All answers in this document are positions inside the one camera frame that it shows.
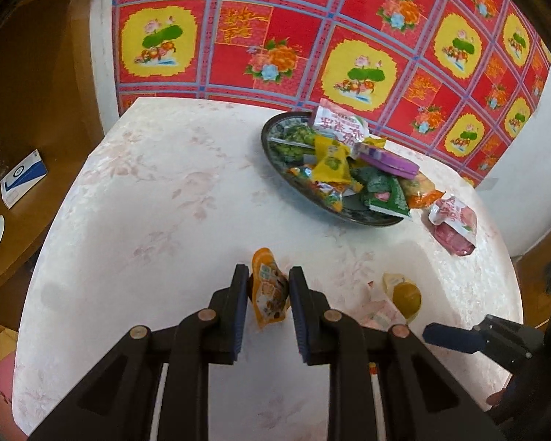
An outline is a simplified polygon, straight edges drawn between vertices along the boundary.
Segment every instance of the yellow round candy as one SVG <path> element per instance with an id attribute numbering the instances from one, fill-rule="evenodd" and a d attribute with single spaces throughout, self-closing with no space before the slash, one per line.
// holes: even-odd
<path id="1" fill-rule="evenodd" d="M 392 302 L 404 318 L 410 320 L 421 308 L 421 291 L 413 283 L 400 282 L 394 287 Z"/>

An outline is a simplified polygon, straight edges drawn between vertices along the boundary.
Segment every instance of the floral tablecloth pattern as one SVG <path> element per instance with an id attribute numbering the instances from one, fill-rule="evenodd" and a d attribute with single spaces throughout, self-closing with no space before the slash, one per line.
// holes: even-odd
<path id="1" fill-rule="evenodd" d="M 528 121 L 551 54 L 510 0 L 114 0 L 118 102 L 312 110 L 321 97 L 471 184 Z"/>

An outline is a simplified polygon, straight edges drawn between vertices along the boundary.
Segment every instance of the plate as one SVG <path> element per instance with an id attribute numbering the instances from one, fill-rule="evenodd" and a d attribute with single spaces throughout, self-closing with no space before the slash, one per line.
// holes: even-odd
<path id="1" fill-rule="evenodd" d="M 380 212 L 374 212 L 364 206 L 358 195 L 343 197 L 343 209 L 341 212 L 335 212 L 327 207 L 322 200 L 309 187 L 298 181 L 288 169 L 297 166 L 297 164 L 289 164 L 283 160 L 280 154 L 274 149 L 275 143 L 270 142 L 272 137 L 282 139 L 285 131 L 292 126 L 308 126 L 311 113 L 298 111 L 292 113 L 282 113 L 272 117 L 262 129 L 262 146 L 267 156 L 267 160 L 271 163 L 276 172 L 295 190 L 300 192 L 309 201 L 315 203 L 321 209 L 335 214 L 346 221 L 351 220 L 362 225 L 373 227 L 388 227 L 401 222 L 403 219 L 396 216 L 388 216 Z"/>

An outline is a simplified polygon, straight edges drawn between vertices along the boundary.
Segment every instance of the wooden floor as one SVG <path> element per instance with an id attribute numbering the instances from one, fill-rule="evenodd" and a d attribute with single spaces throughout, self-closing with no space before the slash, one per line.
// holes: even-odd
<path id="1" fill-rule="evenodd" d="M 545 266 L 551 262 L 551 232 L 515 263 L 525 323 L 538 326 L 549 319 L 551 295 L 545 293 Z"/>

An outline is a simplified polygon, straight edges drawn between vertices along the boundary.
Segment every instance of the pink snack packet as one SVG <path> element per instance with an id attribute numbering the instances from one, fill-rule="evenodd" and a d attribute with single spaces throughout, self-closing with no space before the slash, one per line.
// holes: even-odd
<path id="1" fill-rule="evenodd" d="M 448 194 L 433 202 L 428 219 L 435 226 L 433 236 L 450 253 L 462 257 L 473 252 L 478 219 L 458 198 Z"/>
<path id="2" fill-rule="evenodd" d="M 320 104 L 309 121 L 309 126 L 319 134 L 338 140 L 351 150 L 370 135 L 370 130 L 361 117 L 344 107 L 321 98 Z"/>
<path id="3" fill-rule="evenodd" d="M 359 318 L 359 324 L 376 330 L 388 331 L 392 325 L 406 325 L 406 318 L 375 282 L 368 283 L 370 301 L 363 306 L 365 315 Z"/>

